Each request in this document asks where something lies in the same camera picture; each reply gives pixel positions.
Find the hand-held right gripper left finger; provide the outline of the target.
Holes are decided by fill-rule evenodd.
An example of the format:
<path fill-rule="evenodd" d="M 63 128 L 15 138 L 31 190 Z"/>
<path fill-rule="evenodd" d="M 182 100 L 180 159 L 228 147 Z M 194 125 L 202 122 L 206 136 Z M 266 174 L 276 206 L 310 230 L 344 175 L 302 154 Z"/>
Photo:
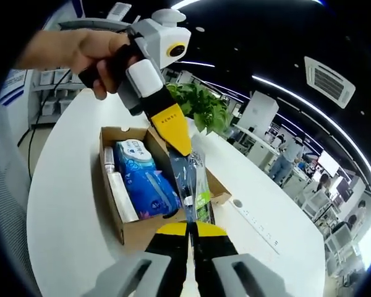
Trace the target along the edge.
<path fill-rule="evenodd" d="M 146 250 L 123 256 L 102 271 L 90 296 L 179 296 L 186 279 L 186 222 L 157 229 Z"/>

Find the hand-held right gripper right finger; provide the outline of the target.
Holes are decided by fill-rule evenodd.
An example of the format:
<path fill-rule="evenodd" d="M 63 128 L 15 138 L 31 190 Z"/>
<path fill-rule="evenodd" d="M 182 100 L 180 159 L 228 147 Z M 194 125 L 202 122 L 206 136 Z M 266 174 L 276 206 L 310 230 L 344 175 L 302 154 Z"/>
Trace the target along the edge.
<path fill-rule="evenodd" d="M 284 296 L 284 280 L 250 254 L 239 254 L 227 233 L 191 224 L 195 279 L 201 296 Z"/>

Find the person's left hand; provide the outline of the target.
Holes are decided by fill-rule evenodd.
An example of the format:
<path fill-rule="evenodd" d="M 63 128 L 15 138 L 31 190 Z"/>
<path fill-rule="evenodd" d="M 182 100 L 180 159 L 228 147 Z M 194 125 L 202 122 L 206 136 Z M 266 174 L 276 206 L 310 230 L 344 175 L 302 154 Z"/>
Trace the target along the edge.
<path fill-rule="evenodd" d="M 130 43 L 126 33 L 79 29 L 71 32 L 71 52 L 69 68 L 76 74 L 89 66 L 95 66 L 98 78 L 93 83 L 93 93 L 99 100 L 104 100 L 108 93 L 115 93 L 118 88 L 108 73 L 106 60 L 116 51 Z"/>

